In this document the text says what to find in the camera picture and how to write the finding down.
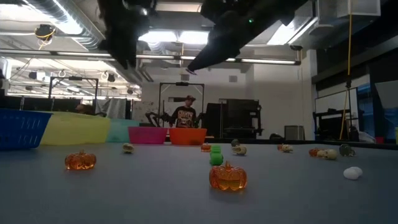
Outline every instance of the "teal basket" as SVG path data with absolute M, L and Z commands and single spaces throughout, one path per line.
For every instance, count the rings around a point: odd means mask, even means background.
M 138 127 L 139 122 L 128 119 L 111 119 L 106 142 L 130 142 L 128 127 Z
M 39 146 L 51 115 L 0 109 L 0 151 Z

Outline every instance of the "table surface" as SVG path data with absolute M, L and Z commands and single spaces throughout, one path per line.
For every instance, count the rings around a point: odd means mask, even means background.
M 398 152 L 356 148 L 357 157 L 311 158 L 247 145 L 224 160 L 248 174 L 243 191 L 210 188 L 209 154 L 199 147 L 121 144 L 0 152 L 0 223 L 397 223 Z M 321 146 L 338 149 L 337 146 Z M 67 154 L 95 153 L 93 170 L 65 170 Z M 343 171 L 363 169 L 357 181 Z

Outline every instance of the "black t-shirt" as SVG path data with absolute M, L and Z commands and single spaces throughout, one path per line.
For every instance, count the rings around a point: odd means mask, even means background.
M 193 108 L 180 106 L 175 109 L 171 123 L 174 124 L 177 120 L 176 128 L 193 128 L 193 122 L 197 117 L 197 112 Z

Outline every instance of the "cap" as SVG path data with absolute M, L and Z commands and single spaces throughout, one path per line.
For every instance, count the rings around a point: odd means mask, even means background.
M 196 98 L 191 96 L 191 95 L 188 95 L 185 99 L 186 100 L 192 100 L 192 102 L 194 102 L 196 100 Z

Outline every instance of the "yellow basket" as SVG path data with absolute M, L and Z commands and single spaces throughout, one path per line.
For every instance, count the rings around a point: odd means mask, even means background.
M 104 143 L 110 119 L 69 112 L 52 112 L 42 145 L 66 146 Z

